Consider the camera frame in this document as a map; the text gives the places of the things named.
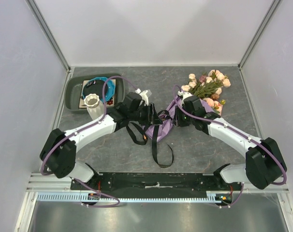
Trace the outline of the black printed ribbon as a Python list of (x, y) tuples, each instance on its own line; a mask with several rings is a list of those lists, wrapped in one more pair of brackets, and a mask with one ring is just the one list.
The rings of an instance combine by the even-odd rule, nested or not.
[(158, 161), (158, 142), (160, 142), (164, 137), (168, 135), (173, 127), (173, 116), (174, 113), (168, 110), (162, 110), (158, 113), (158, 116), (162, 119), (162, 125), (151, 125), (151, 126), (144, 126), (140, 127), (138, 124), (130, 122), (137, 131), (142, 135), (142, 141), (138, 141), (137, 137), (135, 136), (134, 132), (131, 130), (130, 126), (126, 126), (127, 133), (131, 137), (132, 141), (137, 145), (146, 145), (148, 139), (151, 139), (151, 151), (152, 157), (156, 164), (160, 168), (169, 168), (174, 163), (174, 152), (170, 145), (167, 145), (171, 151), (171, 163), (170, 164), (160, 164)]

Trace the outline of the purple pink wrapping paper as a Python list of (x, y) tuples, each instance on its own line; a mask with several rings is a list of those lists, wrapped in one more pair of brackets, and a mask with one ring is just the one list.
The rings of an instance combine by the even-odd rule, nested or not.
[(207, 126), (209, 120), (220, 118), (213, 109), (203, 100), (190, 93), (178, 95), (176, 101), (172, 101), (165, 110), (158, 113), (162, 120), (160, 125), (152, 125), (145, 128), (146, 135), (159, 142), (170, 130), (176, 127), (193, 125), (197, 130), (209, 134)]

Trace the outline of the pink artificial flower bunch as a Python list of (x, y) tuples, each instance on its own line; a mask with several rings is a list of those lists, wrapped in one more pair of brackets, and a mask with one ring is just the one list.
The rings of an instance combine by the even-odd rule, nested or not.
[(225, 100), (220, 100), (220, 94), (224, 87), (230, 87), (229, 78), (219, 70), (211, 70), (199, 77), (195, 74), (189, 74), (189, 82), (183, 85), (181, 89), (197, 96), (207, 103), (217, 114), (221, 115)]

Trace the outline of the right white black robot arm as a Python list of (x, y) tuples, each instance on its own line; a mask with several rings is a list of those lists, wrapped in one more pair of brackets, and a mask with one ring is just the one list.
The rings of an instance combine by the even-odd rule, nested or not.
[(225, 164), (217, 169), (214, 187), (225, 190), (234, 182), (251, 183), (258, 189), (269, 185), (284, 185), (287, 167), (277, 142), (268, 137), (252, 136), (232, 126), (210, 106), (188, 92), (174, 95), (176, 126), (193, 125), (197, 130), (226, 143), (244, 158), (238, 165)]

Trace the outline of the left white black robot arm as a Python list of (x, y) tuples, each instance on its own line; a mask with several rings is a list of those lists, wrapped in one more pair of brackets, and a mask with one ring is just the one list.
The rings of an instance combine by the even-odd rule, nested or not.
[(127, 94), (122, 102), (105, 109), (97, 119), (78, 128), (61, 131), (56, 128), (49, 134), (40, 153), (42, 175), (55, 175), (61, 179), (71, 177), (81, 181), (87, 190), (97, 187), (96, 172), (89, 165), (79, 162), (76, 153), (89, 143), (138, 122), (145, 129), (161, 125), (162, 120), (153, 103), (134, 92)]

